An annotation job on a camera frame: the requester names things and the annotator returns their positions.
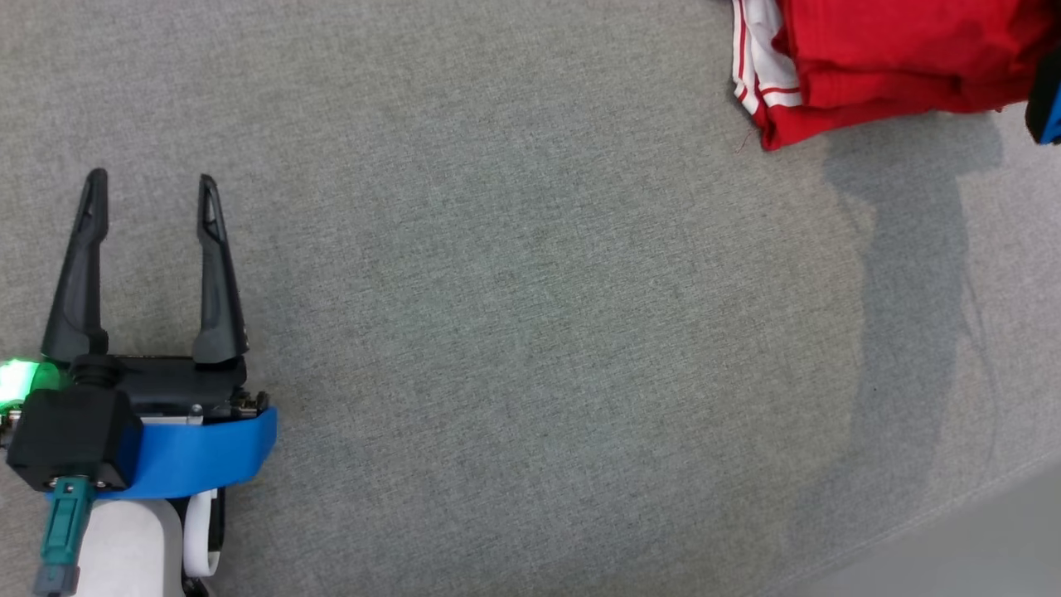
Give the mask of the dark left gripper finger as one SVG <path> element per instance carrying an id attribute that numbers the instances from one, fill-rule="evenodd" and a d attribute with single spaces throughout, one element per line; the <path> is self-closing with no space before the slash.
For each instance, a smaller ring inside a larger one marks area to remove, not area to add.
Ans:
<path id="1" fill-rule="evenodd" d="M 85 177 L 46 323 L 41 354 L 49 362 L 109 351 L 101 322 L 101 245 L 108 233 L 109 174 L 95 166 Z"/>
<path id="2" fill-rule="evenodd" d="M 201 174 L 196 234 L 201 242 L 201 329 L 192 344 L 192 359 L 219 366 L 249 351 L 234 261 L 215 178 Z"/>

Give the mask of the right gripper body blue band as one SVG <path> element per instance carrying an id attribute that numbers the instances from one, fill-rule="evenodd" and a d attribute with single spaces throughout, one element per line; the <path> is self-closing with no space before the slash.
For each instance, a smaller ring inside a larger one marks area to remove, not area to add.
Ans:
<path id="1" fill-rule="evenodd" d="M 1060 52 L 1051 51 L 1039 62 L 1025 107 L 1025 126 L 1034 143 L 1060 143 Z"/>

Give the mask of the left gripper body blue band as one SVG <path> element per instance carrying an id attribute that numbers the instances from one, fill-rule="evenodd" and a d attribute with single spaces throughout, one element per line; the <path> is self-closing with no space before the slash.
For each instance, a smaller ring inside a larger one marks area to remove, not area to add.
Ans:
<path id="1" fill-rule="evenodd" d="M 154 501 L 191 495 L 254 478 L 275 445 L 279 412 L 265 392 L 243 387 L 243 362 L 220 369 L 188 357 L 120 357 L 118 388 L 145 426 L 131 488 L 114 482 L 103 499 Z"/>

